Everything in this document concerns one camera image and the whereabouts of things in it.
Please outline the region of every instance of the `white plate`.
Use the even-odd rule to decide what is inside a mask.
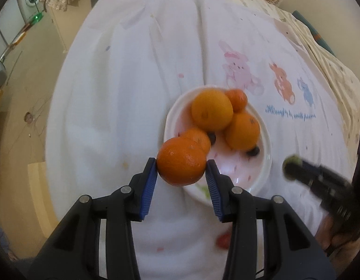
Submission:
[[[167,114],[164,142],[195,126],[190,114],[191,103],[201,91],[210,88],[227,90],[214,85],[204,85],[187,91],[176,100]],[[211,147],[207,159],[214,159],[220,173],[229,176],[235,186],[240,186],[252,195],[256,195],[267,181],[271,170],[271,141],[267,128],[257,111],[249,103],[246,110],[260,124],[259,155],[249,158],[243,152],[231,150],[227,146],[223,134],[219,132],[216,133],[216,143]],[[184,189],[195,199],[212,206],[205,175],[197,183],[184,186]]]

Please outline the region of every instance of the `white tablecloth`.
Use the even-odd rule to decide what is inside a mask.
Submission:
[[[230,0],[99,0],[54,91],[46,160],[58,218],[82,194],[101,197],[155,157],[166,114],[203,84],[240,87],[267,125],[273,163],[258,196],[282,195],[314,234],[319,200],[288,183],[296,153],[350,178],[342,120],[324,76],[292,29]],[[212,208],[158,178],[146,220],[133,224],[142,279],[221,279],[225,230]]]

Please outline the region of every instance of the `orange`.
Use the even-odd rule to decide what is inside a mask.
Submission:
[[[246,94],[241,89],[231,89],[225,92],[225,95],[228,97],[232,103],[233,111],[235,113],[244,110],[248,103],[248,98]]]
[[[233,107],[228,97],[220,90],[202,91],[192,102],[194,123],[204,131],[221,131],[233,117]]]
[[[235,150],[249,151],[256,146],[260,135],[258,120],[248,112],[235,113],[224,131],[225,141]]]
[[[187,131],[182,133],[180,136],[197,142],[199,144],[199,146],[201,146],[202,150],[205,152],[206,155],[208,154],[208,152],[211,149],[210,138],[203,130],[201,130],[197,127],[189,128]]]
[[[197,142],[176,137],[163,143],[157,155],[158,173],[174,186],[196,183],[206,169],[206,154]]]

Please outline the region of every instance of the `orange animal print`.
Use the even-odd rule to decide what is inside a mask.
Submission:
[[[286,72],[275,63],[273,63],[273,65],[270,64],[270,68],[276,74],[274,85],[276,86],[278,93],[284,101],[288,101],[290,105],[293,105],[295,102],[295,94],[291,88],[291,83],[286,79]]]

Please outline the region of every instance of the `beige floor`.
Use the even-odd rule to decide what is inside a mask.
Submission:
[[[66,56],[48,14],[9,54],[8,74],[20,53],[0,108],[0,227],[11,249],[24,258],[37,254],[45,241],[31,200],[27,165],[45,160],[46,119]],[[30,125],[24,122],[26,112],[35,117]]]

